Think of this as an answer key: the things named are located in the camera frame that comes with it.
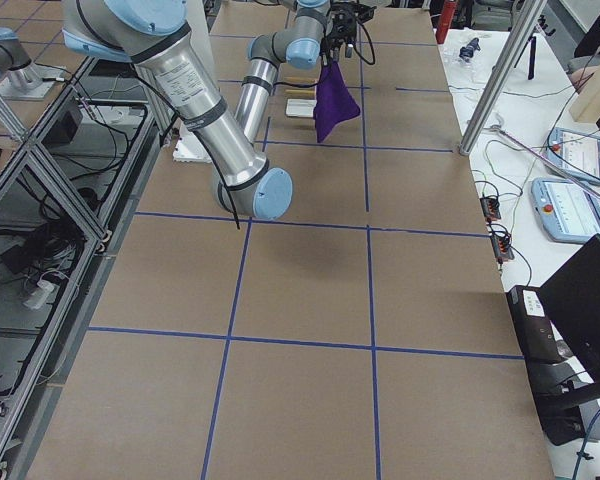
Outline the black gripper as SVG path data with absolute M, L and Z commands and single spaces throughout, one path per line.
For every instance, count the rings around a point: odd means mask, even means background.
M 321 47 L 321 65 L 330 66 L 332 60 L 339 60 L 340 53 L 345 58 L 353 56 L 357 43 L 358 3 L 332 2 L 327 12 L 329 28 Z

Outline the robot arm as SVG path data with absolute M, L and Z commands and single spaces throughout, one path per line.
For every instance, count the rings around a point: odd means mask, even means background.
M 36 63 L 16 33 L 0 27 L 0 95 L 11 100 L 42 100 L 51 88 L 63 83 L 65 71 Z
M 280 65 L 321 68 L 313 109 L 319 142 L 361 113 L 335 57 L 355 38 L 357 7 L 333 1 L 286 6 L 296 13 L 293 25 L 249 46 L 250 66 L 235 111 L 194 51 L 183 1 L 65 1 L 63 35 L 78 53 L 148 70 L 165 104 L 210 155 L 217 203 L 235 216 L 274 220 L 289 208 L 293 182 L 285 170 L 271 167 L 253 141 Z

